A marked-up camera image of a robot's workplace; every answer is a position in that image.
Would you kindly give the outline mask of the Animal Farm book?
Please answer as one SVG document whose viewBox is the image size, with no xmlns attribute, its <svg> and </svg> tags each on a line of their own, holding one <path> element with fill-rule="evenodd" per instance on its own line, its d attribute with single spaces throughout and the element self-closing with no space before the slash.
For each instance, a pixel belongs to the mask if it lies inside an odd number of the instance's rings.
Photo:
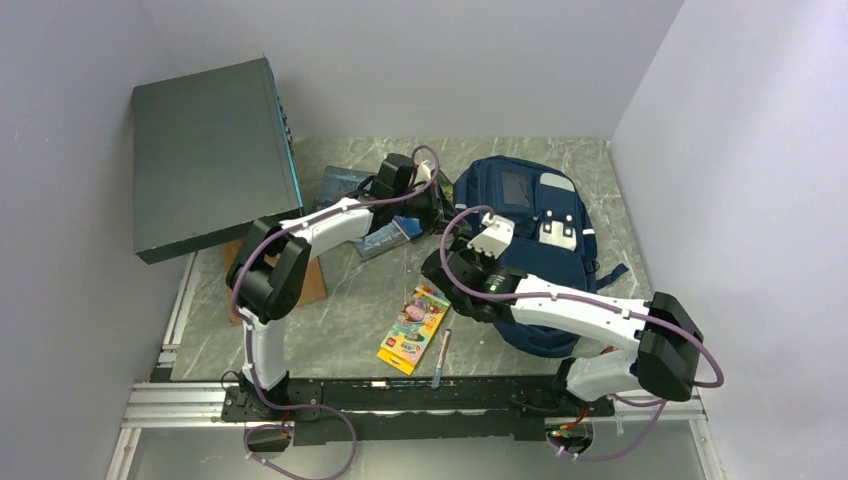
<svg viewBox="0 0 848 480">
<path fill-rule="evenodd" d="M 352 243 L 360 258 L 369 260 L 425 234 L 441 233 L 453 215 L 454 187 L 453 182 L 442 174 L 437 185 L 441 210 L 433 222 L 422 223 L 416 218 L 395 216 L 389 224 Z"/>
</svg>

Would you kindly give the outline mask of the navy blue student backpack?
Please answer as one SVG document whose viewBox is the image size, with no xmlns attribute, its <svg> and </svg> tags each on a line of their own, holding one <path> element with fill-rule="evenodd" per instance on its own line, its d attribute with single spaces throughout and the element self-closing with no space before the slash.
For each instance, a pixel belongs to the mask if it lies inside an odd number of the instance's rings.
<svg viewBox="0 0 848 480">
<path fill-rule="evenodd" d="M 514 223 L 498 263 L 557 285 L 596 293 L 629 271 L 624 264 L 599 277 L 596 232 L 574 182 L 529 160 L 491 156 L 474 162 L 454 183 L 456 210 L 487 205 Z"/>
</svg>

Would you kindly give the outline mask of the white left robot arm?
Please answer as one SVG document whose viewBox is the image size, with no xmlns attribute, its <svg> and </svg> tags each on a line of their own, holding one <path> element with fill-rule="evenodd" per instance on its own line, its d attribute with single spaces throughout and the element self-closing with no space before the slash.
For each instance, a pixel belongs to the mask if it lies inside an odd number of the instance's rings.
<svg viewBox="0 0 848 480">
<path fill-rule="evenodd" d="M 245 360 L 239 384 L 248 407 L 264 420 L 294 409 L 285 364 L 284 318 L 297 306 L 312 260 L 359 241 L 397 217 L 425 229 L 443 217 L 440 160 L 392 153 L 378 172 L 329 207 L 296 219 L 256 220 L 226 276 L 230 310 L 243 326 Z"/>
</svg>

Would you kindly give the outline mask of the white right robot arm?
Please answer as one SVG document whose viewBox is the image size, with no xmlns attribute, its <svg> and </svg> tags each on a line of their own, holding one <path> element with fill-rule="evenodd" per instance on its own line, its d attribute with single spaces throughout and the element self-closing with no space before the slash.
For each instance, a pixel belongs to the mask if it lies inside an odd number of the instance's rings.
<svg viewBox="0 0 848 480">
<path fill-rule="evenodd" d="M 641 388 L 674 402 L 691 399 L 704 358 L 703 335 L 673 295 L 620 299 L 580 291 L 483 260 L 462 247 L 437 249 L 422 275 L 456 311 L 497 327 L 559 330 L 614 347 L 614 352 L 567 362 L 551 388 L 557 411 L 574 415 L 588 402 Z"/>
</svg>

